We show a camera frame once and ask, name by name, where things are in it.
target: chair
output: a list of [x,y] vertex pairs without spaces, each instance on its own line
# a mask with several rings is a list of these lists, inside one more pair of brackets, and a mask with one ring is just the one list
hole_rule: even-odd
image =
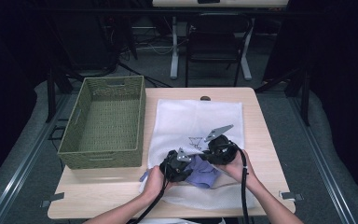
[[246,36],[252,20],[242,14],[204,13],[187,23],[186,87],[189,63],[237,64],[234,87],[237,86]]

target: desk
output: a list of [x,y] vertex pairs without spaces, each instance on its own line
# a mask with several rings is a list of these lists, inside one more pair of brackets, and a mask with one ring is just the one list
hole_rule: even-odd
[[[139,177],[147,168],[147,152],[156,120],[158,99],[199,100],[209,96],[212,101],[242,102],[245,149],[255,172],[266,188],[290,211],[293,202],[278,197],[289,191],[282,167],[272,144],[260,105],[251,88],[168,88],[146,89],[144,155],[141,167],[71,170],[65,167],[56,193],[64,198],[51,203],[48,216],[52,219],[90,218],[118,207],[139,194]],[[258,202],[249,209],[249,216],[264,216]],[[241,209],[199,210],[160,201],[147,217],[241,217]]]
[[[199,4],[197,0],[153,0],[153,7],[252,7],[252,8],[269,8],[269,7],[286,7],[288,0],[220,0],[220,3],[213,4]],[[246,52],[248,50],[249,42],[252,36],[252,31],[248,34],[245,41],[245,48],[243,50],[241,67],[243,77],[245,80],[252,80],[251,71],[249,69],[248,61],[246,60]],[[178,48],[177,48],[177,33],[176,33],[176,18],[172,19],[172,63],[171,63],[171,79],[177,79],[178,70]]]

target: lavender cleaning cloth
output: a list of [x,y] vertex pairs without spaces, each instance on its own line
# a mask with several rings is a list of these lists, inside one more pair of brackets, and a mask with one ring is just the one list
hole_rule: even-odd
[[185,182],[202,189],[209,189],[221,172],[212,167],[212,165],[203,161],[199,155],[191,156],[191,163],[185,170],[192,169],[193,173]]

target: white fabric sheet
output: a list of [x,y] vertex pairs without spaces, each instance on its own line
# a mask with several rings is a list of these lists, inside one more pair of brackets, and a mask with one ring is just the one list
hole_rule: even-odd
[[[208,146],[204,139],[211,130],[230,124],[234,125],[233,128],[224,135],[243,148],[242,103],[158,100],[148,168],[160,165],[170,150],[180,147],[187,155],[202,153]],[[246,191],[247,206],[254,207],[254,196]],[[227,175],[220,175],[211,189],[200,189],[181,182],[166,191],[162,200],[199,209],[241,208],[241,184]]]

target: wicker basket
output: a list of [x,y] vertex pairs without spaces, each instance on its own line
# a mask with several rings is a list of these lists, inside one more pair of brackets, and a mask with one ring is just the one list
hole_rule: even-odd
[[71,169],[142,165],[144,77],[85,78],[58,155]]

